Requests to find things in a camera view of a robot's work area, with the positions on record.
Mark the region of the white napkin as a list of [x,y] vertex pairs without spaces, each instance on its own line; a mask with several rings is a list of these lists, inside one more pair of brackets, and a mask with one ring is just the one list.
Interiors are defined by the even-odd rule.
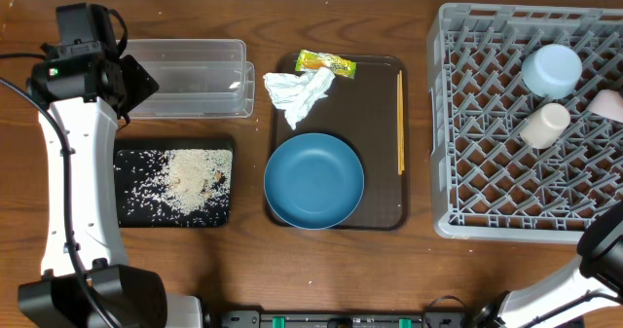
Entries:
[[283,112],[287,124],[295,130],[314,104],[327,97],[326,92],[330,89],[335,74],[321,67],[302,75],[267,73],[263,79],[273,106]]

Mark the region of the yellow green snack wrapper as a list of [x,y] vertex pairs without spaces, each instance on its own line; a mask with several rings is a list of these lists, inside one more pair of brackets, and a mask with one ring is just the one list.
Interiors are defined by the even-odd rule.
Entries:
[[315,71],[327,68],[334,74],[353,79],[356,74],[357,64],[337,55],[315,53],[308,50],[299,52],[295,70],[301,72]]

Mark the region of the dark blue plate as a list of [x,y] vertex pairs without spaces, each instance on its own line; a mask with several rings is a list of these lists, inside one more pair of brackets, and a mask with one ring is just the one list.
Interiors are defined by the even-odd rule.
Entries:
[[323,230],[347,220],[365,191],[361,160],[342,139],[305,133],[279,145],[264,173],[264,195],[286,224]]

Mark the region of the wooden chopstick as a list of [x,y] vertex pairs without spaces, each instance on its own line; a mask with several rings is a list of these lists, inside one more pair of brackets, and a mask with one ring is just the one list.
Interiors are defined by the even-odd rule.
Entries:
[[404,94],[403,73],[398,71],[397,76],[397,139],[398,139],[398,174],[405,170],[405,132],[404,132]]
[[398,175],[402,175],[404,171],[404,153],[403,153],[403,100],[402,100],[402,71],[399,70],[396,77],[396,128],[397,128],[397,164]]

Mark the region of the cream plastic cup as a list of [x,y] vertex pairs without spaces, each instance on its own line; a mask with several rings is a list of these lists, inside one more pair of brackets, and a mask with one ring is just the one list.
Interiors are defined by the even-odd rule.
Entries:
[[527,118],[520,137],[535,149],[551,147],[570,124],[568,109],[559,103],[548,103]]

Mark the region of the light blue bowl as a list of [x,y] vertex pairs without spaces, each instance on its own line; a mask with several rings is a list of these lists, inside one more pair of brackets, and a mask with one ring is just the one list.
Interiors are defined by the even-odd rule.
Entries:
[[521,71],[523,82],[532,93],[561,99],[574,91],[582,73],[582,61],[571,48],[550,44],[529,55]]

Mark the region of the pink bowl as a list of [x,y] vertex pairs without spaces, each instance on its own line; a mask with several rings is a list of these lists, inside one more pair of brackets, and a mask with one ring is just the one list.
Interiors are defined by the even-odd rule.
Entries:
[[590,102],[587,110],[601,117],[623,123],[622,93],[613,90],[601,90]]

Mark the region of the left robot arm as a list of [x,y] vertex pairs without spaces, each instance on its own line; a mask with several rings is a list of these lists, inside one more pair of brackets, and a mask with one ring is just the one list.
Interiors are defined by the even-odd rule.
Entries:
[[154,272],[129,265],[115,198],[118,120],[158,85],[126,42],[82,41],[40,55],[25,90],[46,140],[49,227],[41,278],[18,289],[38,327],[202,327],[195,296],[165,292]]

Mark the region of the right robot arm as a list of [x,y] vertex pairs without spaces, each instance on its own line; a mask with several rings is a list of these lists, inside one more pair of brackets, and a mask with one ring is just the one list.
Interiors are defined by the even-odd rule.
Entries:
[[558,327],[622,304],[622,203],[584,232],[563,268],[521,290],[504,292],[467,327]]

